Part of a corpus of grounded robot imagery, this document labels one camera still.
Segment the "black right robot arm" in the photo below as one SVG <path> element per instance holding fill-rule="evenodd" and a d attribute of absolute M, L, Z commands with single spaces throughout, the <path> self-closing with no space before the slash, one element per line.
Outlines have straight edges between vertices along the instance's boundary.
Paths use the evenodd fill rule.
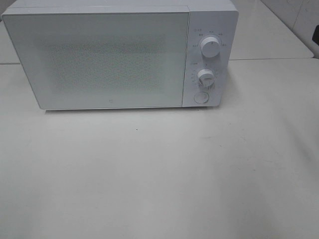
<path fill-rule="evenodd" d="M 312 36 L 312 41 L 316 44 L 319 45 L 319 25 L 316 26 L 313 36 Z"/>

